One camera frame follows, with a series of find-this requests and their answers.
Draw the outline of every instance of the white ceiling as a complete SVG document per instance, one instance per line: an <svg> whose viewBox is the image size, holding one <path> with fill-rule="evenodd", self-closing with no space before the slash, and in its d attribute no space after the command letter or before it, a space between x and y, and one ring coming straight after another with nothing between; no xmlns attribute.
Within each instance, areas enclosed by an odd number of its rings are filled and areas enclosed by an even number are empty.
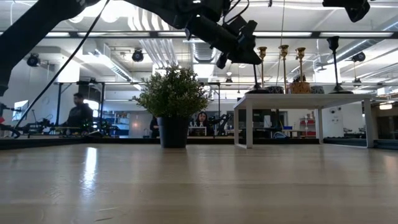
<svg viewBox="0 0 398 224"><path fill-rule="evenodd" d="M12 20L15 21L20 17L26 10L28 5L33 5L33 1L5 1L0 0L0 30L5 30L10 26L11 23L11 5L12 5ZM272 7L267 7L268 1L255 1L251 0L251 6L243 14L243 17L248 20L257 21L257 30L260 31L281 31L282 30L282 16L283 16L283 1L274 0ZM231 12L230 16L235 15L245 7L246 3L242 3ZM371 2L373 6L366 15L366 17L357 22L352 23L344 9L333 9L322 7L322 0L289 0L285 4L284 12L284 30L289 31L382 31L382 27L385 23L394 17L397 17L398 2L393 0L378 0ZM100 19L97 23L95 30L100 32L107 31L131 31L129 26L129 17L135 15L134 7L129 3L123 1L111 1L110 8L116 7L120 10L116 10L119 18L116 22L108 23ZM94 19L95 13L91 12L86 14L86 17L79 23L72 23L70 21L63 21L54 29L54 31L71 32L71 31L87 31ZM142 15L142 10L139 11L138 16ZM152 14L148 13L147 18L151 22ZM160 26L161 29L169 29L169 27ZM80 39L45 39L41 41L39 46L57 46L67 52L74 51L78 45ZM132 77L141 78L144 74L147 76L152 72L152 61L147 54L144 54L145 60L140 63L134 63L131 60L131 55L136 48L143 48L140 45L138 39L90 39L89 41L95 42L97 46L106 44L112 50L111 58L119 62L127 71L131 72ZM344 46L350 46L355 40L353 39L341 39L340 48ZM279 49L278 46L281 44L290 45L290 55L287 57L287 71L290 73L292 70L297 68L299 62L295 59L295 49L298 47L307 48L305 53L305 60L307 61L304 68L304 73L307 76L307 80L312 79L314 73L312 61L319 55L329 55L331 52L328 49L328 43L325 39L258 39L257 47L268 47L267 56L265 57L264 71L266 74L266 80L269 82L276 82L279 70L279 82L283 76L282 64L279 63ZM192 66L193 58L190 51L190 46L183 42L183 39L173 39L173 47L175 54L178 59L178 63L181 66L189 67ZM358 76L365 75L374 71L378 71L386 66L395 63L395 58L398 56L396 50L398 49L398 40L384 40L366 50L364 53L367 56L365 62L361 65L357 65L356 73ZM90 64L85 71L82 72L84 76L93 76L97 79L106 81L112 81L115 79L115 74L101 64L94 64L88 60L86 55L83 53L78 54L77 57L84 61L84 63ZM212 65L207 65L210 69L215 68ZM354 79L354 70L352 69L352 63L340 63L341 77L343 81L351 81ZM231 72L234 82L253 82L253 67L246 66L239 68L238 65L227 64L226 68L219 69L215 68L212 76L209 77L208 81L215 82L225 81L226 73ZM383 82L389 80L389 82L396 82L392 78L397 77L398 73L395 69L390 70L387 73L381 73L374 76L366 82ZM130 87L120 87L120 90L125 90Z"/></svg>

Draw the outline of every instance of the brass candlestick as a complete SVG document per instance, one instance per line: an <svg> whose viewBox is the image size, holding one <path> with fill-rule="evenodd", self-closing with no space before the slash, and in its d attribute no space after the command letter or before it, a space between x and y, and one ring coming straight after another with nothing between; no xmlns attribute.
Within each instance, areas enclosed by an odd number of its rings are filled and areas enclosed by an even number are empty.
<svg viewBox="0 0 398 224"><path fill-rule="evenodd" d="M303 58L305 56L305 47L299 47L296 49L297 56L296 60L300 59L300 81L303 82Z"/></svg>
<svg viewBox="0 0 398 224"><path fill-rule="evenodd" d="M285 94L287 94L287 80L286 80L286 56L289 53L288 50L289 46L288 45L281 45L279 46L280 49L280 56L282 57L282 60L284 61L284 84L285 84Z"/></svg>
<svg viewBox="0 0 398 224"><path fill-rule="evenodd" d="M261 88L264 88L264 58L267 55L267 47L259 47L257 49L260 51L259 56L261 58Z"/></svg>

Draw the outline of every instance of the ceiling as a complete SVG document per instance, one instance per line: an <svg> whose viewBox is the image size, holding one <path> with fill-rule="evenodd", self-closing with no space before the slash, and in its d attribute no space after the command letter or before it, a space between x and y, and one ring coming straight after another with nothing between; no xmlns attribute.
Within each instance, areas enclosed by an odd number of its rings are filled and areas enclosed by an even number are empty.
<svg viewBox="0 0 398 224"><path fill-rule="evenodd" d="M34 1L5 1L0 0L0 32L6 30L12 22L15 22L23 13L34 4ZM325 8L322 7L322 0L289 0L284 2L281 0L274 0L272 7L267 7L268 1L251 0L250 7L243 13L243 17L248 20L257 21L257 31L296 31L296 32L343 32L343 31L361 31L371 32L377 31L398 31L394 25L398 22L397 7L398 2L394 0L378 0L371 2L372 8L366 17L357 22L352 23L344 9ZM234 16L246 6L246 2L242 1L234 9L230 16ZM84 32L87 31L93 19L97 15L100 6L96 8L87 9L81 15L82 20L63 21L54 28L57 32ZM107 11L104 12L103 18L100 19L95 27L97 32L114 32L120 31L148 31L148 30L173 30L172 27L164 24L160 18L151 12L143 11L133 5L124 1L111 1L107 6ZM39 46L56 46L72 53L81 39L44 39ZM227 72L231 72L231 78L234 82L254 82L253 67L250 65L238 65L227 63L224 69L219 69L214 66L215 59L211 63L198 63L193 56L193 44L185 41L183 38L172 38L171 46L175 54L177 62L183 67L192 67L195 72L200 74L200 77L205 78L208 82L224 82L227 78ZM356 45L365 41L366 39L341 39L338 54L347 50L352 50ZM88 39L86 44L95 44L100 50L106 45L110 49L108 55L111 60L120 64L122 68L127 71L135 80L147 78L153 71L155 62L151 59L148 53L152 51L146 49L142 45L141 39L126 39L126 38L95 38ZM296 60L295 49L305 47L305 58L303 65L303 72L307 77L307 81L315 82L314 74L322 77L320 72L314 71L314 62L319 62L320 57L327 58L331 51L328 48L328 42L325 38L319 39L293 39L280 38L275 39L258 39L256 47L267 47L267 56L264 59L264 73L265 81L269 83L283 82L283 62L279 60L278 46L282 44L289 45L289 55L286 60L287 78L290 81L298 72L299 61ZM131 59L132 53L135 49L143 49L144 61L133 62ZM166 61L167 54L164 47L159 47ZM398 72L395 65L395 58L398 56L398 40L378 40L376 44L369 44L363 49L366 54L366 60L356 65L353 69L352 62L339 62L341 73L341 82L350 82L354 80L354 74L361 77L363 82L378 83L378 82L397 82ZM101 63L96 63L90 60L90 56L84 51L77 56L83 63L83 77L95 77L97 80L104 80L107 82L117 81L115 75L107 66ZM327 67L327 73L333 73L333 67ZM257 74L261 72L261 66L256 68ZM248 86L239 86L239 88L248 88ZM133 86L112 86L112 90L136 90ZM362 88L362 90L375 90L377 87L369 86Z"/></svg>

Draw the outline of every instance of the black stand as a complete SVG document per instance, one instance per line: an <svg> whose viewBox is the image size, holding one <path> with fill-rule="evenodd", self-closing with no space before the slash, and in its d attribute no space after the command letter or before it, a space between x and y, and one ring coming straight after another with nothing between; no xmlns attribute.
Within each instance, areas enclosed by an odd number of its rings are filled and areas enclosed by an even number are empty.
<svg viewBox="0 0 398 224"><path fill-rule="evenodd" d="M248 91L246 94L268 94L269 91L261 88L260 84L257 82L257 72L256 72L256 65L253 65L254 69L254 81L256 84L253 86L253 89Z"/></svg>
<svg viewBox="0 0 398 224"><path fill-rule="evenodd" d="M327 41L329 42L329 49L333 51L333 60L335 63L335 75L336 75L336 86L333 89L333 91L330 92L329 94L354 94L352 91L343 89L343 87L341 87L341 85L338 83L336 50L338 48L338 39L339 38L340 37L335 36L335 37L330 37L327 39Z"/></svg>

